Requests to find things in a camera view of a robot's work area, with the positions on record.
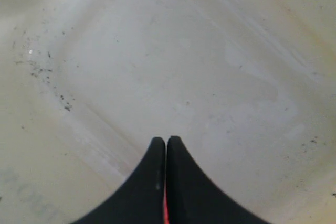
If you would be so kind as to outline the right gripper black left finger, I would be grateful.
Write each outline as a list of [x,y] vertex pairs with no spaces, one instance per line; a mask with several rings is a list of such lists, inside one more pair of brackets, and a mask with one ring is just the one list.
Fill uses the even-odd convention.
[[128,179],[75,223],[164,223],[164,192],[165,142],[155,137]]

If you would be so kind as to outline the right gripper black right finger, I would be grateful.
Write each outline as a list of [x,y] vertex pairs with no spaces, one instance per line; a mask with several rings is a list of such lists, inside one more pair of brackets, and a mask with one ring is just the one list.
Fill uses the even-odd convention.
[[178,136],[167,142],[166,201],[169,223],[266,223],[221,191]]

